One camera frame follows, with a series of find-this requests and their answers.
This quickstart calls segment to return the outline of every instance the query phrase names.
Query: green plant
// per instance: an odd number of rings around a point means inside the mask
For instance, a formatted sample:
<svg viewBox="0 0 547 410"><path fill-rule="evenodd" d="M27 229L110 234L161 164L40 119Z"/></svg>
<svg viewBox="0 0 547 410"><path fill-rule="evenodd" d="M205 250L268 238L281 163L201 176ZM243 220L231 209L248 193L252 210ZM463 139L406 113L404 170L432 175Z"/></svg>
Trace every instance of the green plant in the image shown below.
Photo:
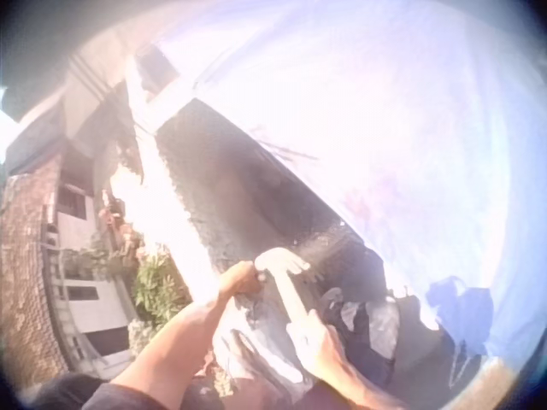
<svg viewBox="0 0 547 410"><path fill-rule="evenodd" d="M163 327L191 301L168 255L149 256L144 260L133 284L133 296L137 308L145 311L145 319L151 320L156 329Z"/></svg>

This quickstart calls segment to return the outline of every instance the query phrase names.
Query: hand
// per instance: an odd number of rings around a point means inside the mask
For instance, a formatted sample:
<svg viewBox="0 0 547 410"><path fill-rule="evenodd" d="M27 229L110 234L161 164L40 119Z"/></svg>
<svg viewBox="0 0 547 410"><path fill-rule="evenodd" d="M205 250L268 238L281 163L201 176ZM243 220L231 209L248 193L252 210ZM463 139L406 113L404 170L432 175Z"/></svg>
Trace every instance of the hand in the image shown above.
<svg viewBox="0 0 547 410"><path fill-rule="evenodd" d="M257 271L269 270L273 275L277 272L286 273L287 271L298 275L309 269L309 263L293 254L289 249L273 248L255 259L255 268Z"/></svg>
<svg viewBox="0 0 547 410"><path fill-rule="evenodd" d="M262 287L251 261L240 261L230 267L221 275L221 282L233 294L256 293Z"/></svg>
<svg viewBox="0 0 547 410"><path fill-rule="evenodd" d="M287 332L304 369L331 384L333 375L346 363L344 347L334 327L326 326L312 309L303 322L287 325Z"/></svg>

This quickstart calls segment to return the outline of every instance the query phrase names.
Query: forearm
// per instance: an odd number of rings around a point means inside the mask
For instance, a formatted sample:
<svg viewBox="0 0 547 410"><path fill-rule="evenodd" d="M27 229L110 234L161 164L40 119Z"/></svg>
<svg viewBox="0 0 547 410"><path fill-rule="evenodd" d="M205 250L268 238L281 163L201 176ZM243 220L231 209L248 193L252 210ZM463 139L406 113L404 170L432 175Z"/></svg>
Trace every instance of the forearm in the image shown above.
<svg viewBox="0 0 547 410"><path fill-rule="evenodd" d="M350 363L340 363L325 380L340 395L345 397L352 408L403 409L403 404L366 380Z"/></svg>
<svg viewBox="0 0 547 410"><path fill-rule="evenodd" d="M204 305L192 303L180 311L112 383L142 391L166 408L178 409L235 293L233 283L223 276L213 301Z"/></svg>

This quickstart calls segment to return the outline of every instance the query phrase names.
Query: white wall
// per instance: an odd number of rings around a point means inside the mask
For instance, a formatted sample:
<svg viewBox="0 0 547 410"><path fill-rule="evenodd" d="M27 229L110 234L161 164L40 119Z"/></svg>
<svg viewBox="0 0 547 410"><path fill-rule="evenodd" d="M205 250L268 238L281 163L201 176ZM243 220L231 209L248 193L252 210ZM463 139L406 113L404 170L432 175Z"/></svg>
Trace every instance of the white wall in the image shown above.
<svg viewBox="0 0 547 410"><path fill-rule="evenodd" d="M57 228L59 229L59 248L75 249L89 248L91 237L97 230L95 225L95 208L93 199L85 197L86 220L57 212Z"/></svg>
<svg viewBox="0 0 547 410"><path fill-rule="evenodd" d="M68 301L74 322L80 333L103 331L127 326L129 320L121 306L114 281L70 280L66 286L94 286L99 295L98 301Z"/></svg>

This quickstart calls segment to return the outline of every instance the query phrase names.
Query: window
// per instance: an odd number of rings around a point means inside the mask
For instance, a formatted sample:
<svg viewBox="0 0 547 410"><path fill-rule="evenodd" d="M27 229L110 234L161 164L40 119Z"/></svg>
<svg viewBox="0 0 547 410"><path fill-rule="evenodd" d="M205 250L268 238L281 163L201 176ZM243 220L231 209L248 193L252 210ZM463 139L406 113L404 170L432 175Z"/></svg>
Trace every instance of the window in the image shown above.
<svg viewBox="0 0 547 410"><path fill-rule="evenodd" d="M101 356L108 356L129 349L127 327L107 329L106 331L91 331L85 333L85 336Z"/></svg>
<svg viewBox="0 0 547 410"><path fill-rule="evenodd" d="M179 77L173 64L162 51L150 45L137 53L138 72L143 79L143 89L154 96Z"/></svg>
<svg viewBox="0 0 547 410"><path fill-rule="evenodd" d="M75 216L81 220L87 219L87 214L85 213L85 196L72 192L64 186L59 188L57 209L59 212Z"/></svg>
<svg viewBox="0 0 547 410"><path fill-rule="evenodd" d="M67 286L69 301L98 301L99 294L95 286Z"/></svg>

